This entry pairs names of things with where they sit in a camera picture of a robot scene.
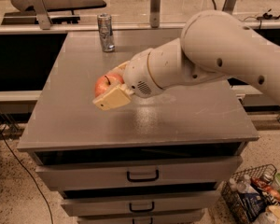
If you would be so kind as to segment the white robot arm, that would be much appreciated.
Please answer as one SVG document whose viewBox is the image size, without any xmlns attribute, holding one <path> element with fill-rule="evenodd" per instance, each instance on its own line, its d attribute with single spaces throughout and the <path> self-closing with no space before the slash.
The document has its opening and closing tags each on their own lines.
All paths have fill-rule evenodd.
<svg viewBox="0 0 280 224">
<path fill-rule="evenodd" d="M 102 110 L 149 98 L 174 86 L 234 77 L 280 106 L 280 46 L 232 15 L 203 11 L 188 20 L 181 36 L 134 55 L 100 77 L 93 103 Z"/>
</svg>

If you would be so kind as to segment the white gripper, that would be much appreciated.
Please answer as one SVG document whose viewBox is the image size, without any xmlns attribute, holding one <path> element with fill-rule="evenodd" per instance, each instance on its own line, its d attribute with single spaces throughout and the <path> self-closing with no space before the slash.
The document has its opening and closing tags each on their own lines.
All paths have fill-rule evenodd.
<svg viewBox="0 0 280 224">
<path fill-rule="evenodd" d="M 148 58 L 151 51 L 152 49 L 146 49 L 137 53 L 129 61 L 109 70 L 109 73 L 123 75 L 125 84 L 113 83 L 104 93 L 98 97 L 95 96 L 93 104 L 106 111 L 128 105 L 133 93 L 141 98 L 161 94 L 163 89 L 154 82 L 148 69 Z"/>
</svg>

